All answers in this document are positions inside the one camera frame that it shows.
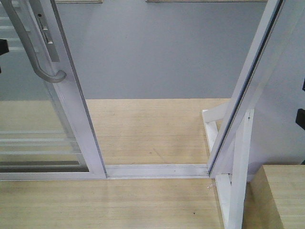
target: door handle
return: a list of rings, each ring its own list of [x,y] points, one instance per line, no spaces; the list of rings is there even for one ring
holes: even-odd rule
[[[24,28],[21,19],[19,18],[17,12],[15,11],[11,0],[0,0],[7,15],[9,16],[11,23],[13,24],[20,41],[25,49],[25,52],[30,60],[34,72],[43,80],[50,83],[59,83],[65,79],[67,74],[63,70],[59,70],[55,75],[47,74],[38,62],[34,46],[30,40],[30,37]]]

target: wooden platform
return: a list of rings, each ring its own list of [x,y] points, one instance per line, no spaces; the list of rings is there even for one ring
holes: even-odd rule
[[[229,99],[87,100],[105,163],[199,164],[208,147],[201,111]]]
[[[251,189],[264,228],[305,227],[305,166],[262,166]]]

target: sliding glass door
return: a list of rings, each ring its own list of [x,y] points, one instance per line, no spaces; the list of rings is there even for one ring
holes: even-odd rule
[[[0,180],[105,178],[55,2],[1,3]]]

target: wooden floor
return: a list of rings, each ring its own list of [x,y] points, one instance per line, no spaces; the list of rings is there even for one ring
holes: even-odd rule
[[[87,100],[105,163],[207,162],[201,111],[228,99]]]
[[[227,99],[88,100],[107,164],[205,163],[202,109]],[[244,229],[260,229],[247,190]],[[4,229],[223,229],[211,179],[0,182]]]
[[[3,229],[223,229],[211,179],[0,182]],[[243,229],[261,229],[247,191]]]

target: gray wall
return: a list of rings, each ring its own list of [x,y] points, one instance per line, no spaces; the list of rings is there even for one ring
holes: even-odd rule
[[[284,12],[283,9],[281,20],[289,20]],[[275,39],[285,30],[275,29]],[[305,159],[305,131],[295,123],[297,110],[305,109],[305,92],[302,90],[305,78],[304,37],[305,14],[296,25],[255,107],[249,174],[255,174],[261,164],[300,164]],[[276,47],[273,46],[272,50],[267,48],[265,53],[268,52],[275,53]]]
[[[265,3],[59,4],[83,92],[231,97]]]

